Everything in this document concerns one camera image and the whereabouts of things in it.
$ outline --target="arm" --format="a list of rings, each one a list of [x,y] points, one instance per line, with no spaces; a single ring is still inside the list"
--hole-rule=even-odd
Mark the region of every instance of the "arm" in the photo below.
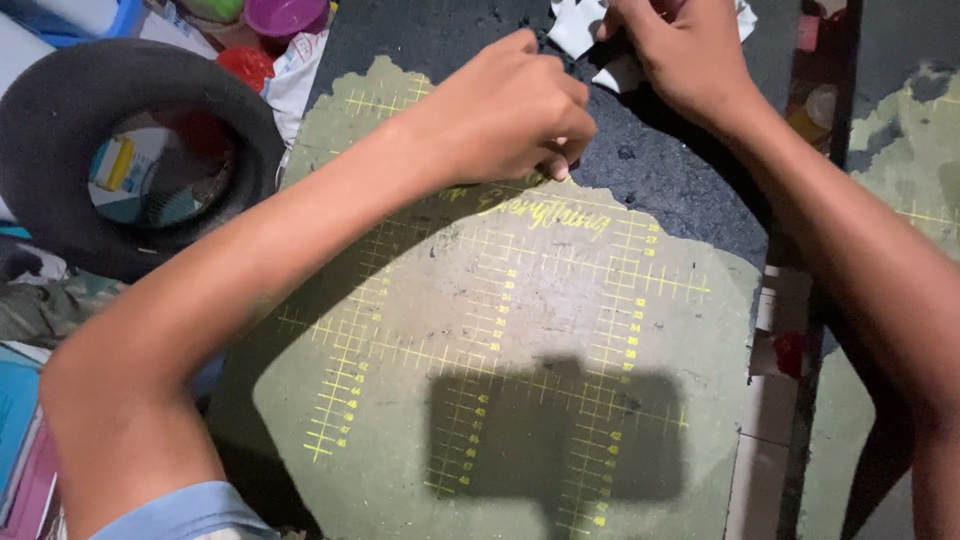
[[[452,184],[515,178],[538,163],[566,175],[595,129],[587,88],[536,51],[529,31],[487,47],[323,169],[137,282],[60,346],[40,399],[71,538],[224,479],[184,384],[359,235]]]
[[[960,267],[821,156],[750,80],[730,0],[614,0],[657,92],[747,165],[817,278],[910,404],[918,537],[960,534]]]

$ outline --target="cutting mat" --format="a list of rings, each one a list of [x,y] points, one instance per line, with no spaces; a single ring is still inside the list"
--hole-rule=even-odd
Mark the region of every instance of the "cutting mat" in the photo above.
[[[338,79],[285,184],[431,89]],[[573,179],[453,187],[245,336],[209,425],[254,507],[331,538],[720,538],[757,280]]]

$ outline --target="hand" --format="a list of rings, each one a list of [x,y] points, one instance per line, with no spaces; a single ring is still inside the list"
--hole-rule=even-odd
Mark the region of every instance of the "hand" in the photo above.
[[[655,2],[611,0],[597,37],[625,27],[657,94],[708,130],[724,132],[744,108],[765,104],[747,72],[733,0]]]
[[[445,161],[445,184],[519,178],[538,165],[562,180],[596,132],[587,99],[560,59],[538,55],[533,32],[520,30],[391,122]]]

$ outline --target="person's left arm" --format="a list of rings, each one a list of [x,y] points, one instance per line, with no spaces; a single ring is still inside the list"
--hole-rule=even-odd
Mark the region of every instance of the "person's left arm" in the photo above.
[[[185,383],[357,237],[461,183],[540,164],[565,177],[595,130],[587,88],[529,31],[484,49],[336,160],[183,250],[64,342],[40,399],[71,538],[179,488],[224,479]]]

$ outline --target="forearm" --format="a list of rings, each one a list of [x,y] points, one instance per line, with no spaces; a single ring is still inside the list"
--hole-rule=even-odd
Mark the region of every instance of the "forearm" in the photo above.
[[[815,274],[913,405],[960,411],[960,269],[764,103],[723,131]]]
[[[211,353],[349,243],[440,184],[425,168],[432,160],[407,152],[399,138],[374,133],[183,250],[83,325],[57,351],[51,373],[69,373],[73,388],[84,388],[76,377],[95,385],[109,374],[161,397],[179,390]]]

